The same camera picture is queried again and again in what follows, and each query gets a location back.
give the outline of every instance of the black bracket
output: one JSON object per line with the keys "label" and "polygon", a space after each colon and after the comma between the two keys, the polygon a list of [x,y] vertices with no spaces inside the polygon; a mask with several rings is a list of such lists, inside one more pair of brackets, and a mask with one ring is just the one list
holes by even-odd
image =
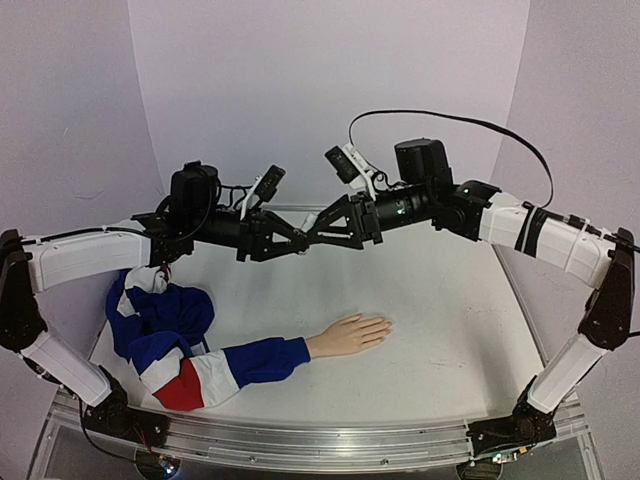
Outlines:
{"label": "black bracket", "polygon": [[86,408],[83,415],[85,428],[110,437],[141,443],[137,430],[144,435],[149,447],[163,447],[169,432],[169,417],[129,407],[127,392],[109,372],[104,368],[102,371],[109,378],[111,393],[97,406]]}
{"label": "black bracket", "polygon": [[578,326],[578,333],[606,350],[614,350],[627,341],[635,296],[633,234],[619,228],[616,238],[621,241],[609,252],[609,269],[600,288],[589,297]]}
{"label": "black bracket", "polygon": [[[274,236],[284,241],[274,241]],[[307,251],[309,244],[305,234],[291,226],[273,212],[258,210],[249,212],[240,223],[240,237],[236,260],[244,262],[247,255],[255,262]]]}
{"label": "black bracket", "polygon": [[535,377],[520,394],[513,412],[508,417],[480,420],[469,425],[467,436],[471,437],[476,458],[552,440],[556,437],[553,423],[555,410],[542,413],[527,402],[529,389]]}
{"label": "black bracket", "polygon": [[191,255],[193,252],[193,238],[181,241],[163,242],[162,238],[171,239],[173,229],[169,225],[165,215],[158,213],[143,213],[134,215],[131,220],[139,222],[151,239],[151,257],[149,267],[158,267],[165,263],[173,263],[182,255]]}
{"label": "black bracket", "polygon": [[[344,220],[345,225],[334,225]],[[324,209],[307,232],[309,245],[324,243],[362,250],[364,242],[382,243],[376,205],[369,197],[344,195]]]}
{"label": "black bracket", "polygon": [[16,353],[47,330],[31,286],[30,258],[17,230],[0,235],[0,345]]}

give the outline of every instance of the purple wall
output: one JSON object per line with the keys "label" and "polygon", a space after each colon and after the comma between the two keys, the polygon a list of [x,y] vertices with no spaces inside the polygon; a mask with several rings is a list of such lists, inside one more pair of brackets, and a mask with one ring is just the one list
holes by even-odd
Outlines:
{"label": "purple wall", "polygon": [[[509,127],[548,157],[551,210],[640,236],[640,3],[532,1]],[[493,182],[520,198],[547,193],[535,158],[504,140]],[[582,317],[586,287],[509,252],[544,348],[553,355]],[[640,329],[636,308],[633,329]],[[640,341],[605,357],[579,387],[606,478],[637,478]]]}
{"label": "purple wall", "polygon": [[[358,113],[430,108],[503,124],[528,0],[129,2],[149,131],[165,187],[184,161],[246,183],[287,171],[273,203],[332,203],[348,189],[323,154]],[[368,119],[365,157],[397,178],[393,145],[433,136],[460,178],[488,180],[500,137],[432,118]]]}
{"label": "purple wall", "polygon": [[[4,2],[0,15],[0,230],[118,221],[161,198],[126,0]],[[109,276],[40,296],[50,325],[88,353]],[[0,349],[0,475],[26,475],[54,388]]]}

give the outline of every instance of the prosthetic hand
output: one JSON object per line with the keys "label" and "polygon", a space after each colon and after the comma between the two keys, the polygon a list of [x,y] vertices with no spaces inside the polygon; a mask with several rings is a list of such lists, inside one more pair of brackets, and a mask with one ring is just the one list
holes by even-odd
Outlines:
{"label": "prosthetic hand", "polygon": [[352,355],[376,347],[391,333],[391,322],[382,317],[354,315],[331,325],[320,335],[305,339],[314,358]]}

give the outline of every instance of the fingers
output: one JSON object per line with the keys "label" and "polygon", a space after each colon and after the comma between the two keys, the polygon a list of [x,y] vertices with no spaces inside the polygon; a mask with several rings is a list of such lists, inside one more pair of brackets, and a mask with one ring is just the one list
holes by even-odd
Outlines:
{"label": "fingers", "polygon": [[377,333],[383,330],[388,330],[389,328],[391,328],[391,322],[388,322],[382,319],[379,322],[376,322],[370,326],[360,327],[360,329],[358,330],[358,333],[361,335],[368,335],[370,333]]}
{"label": "fingers", "polygon": [[348,318],[343,318],[342,320],[340,320],[339,322],[336,322],[339,325],[344,325],[345,323],[355,323],[358,320],[360,320],[362,318],[362,314],[358,313],[357,315],[353,315],[351,317]]}
{"label": "fingers", "polygon": [[360,345],[361,351],[369,350],[370,348],[377,347],[386,339],[387,337],[382,337],[382,338],[377,338],[375,340],[371,340],[370,342],[367,342],[367,343],[363,343],[362,345]]}
{"label": "fingers", "polygon": [[391,333],[391,330],[389,329],[381,330],[379,332],[363,335],[360,341],[364,344],[364,343],[375,342],[376,340],[380,340],[380,339],[384,340],[390,333]]}
{"label": "fingers", "polygon": [[357,327],[367,328],[372,325],[378,325],[384,321],[385,321],[384,317],[367,318],[366,320],[359,321]]}

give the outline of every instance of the blue red white fabric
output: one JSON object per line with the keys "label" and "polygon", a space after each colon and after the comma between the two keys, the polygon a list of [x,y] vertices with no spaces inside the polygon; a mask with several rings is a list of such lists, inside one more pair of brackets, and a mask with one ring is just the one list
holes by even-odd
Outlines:
{"label": "blue red white fabric", "polygon": [[169,409],[214,407],[250,383],[284,380],[310,361],[303,338],[268,338],[210,352],[204,338],[214,319],[206,292],[170,283],[169,272],[120,272],[107,295],[115,352]]}

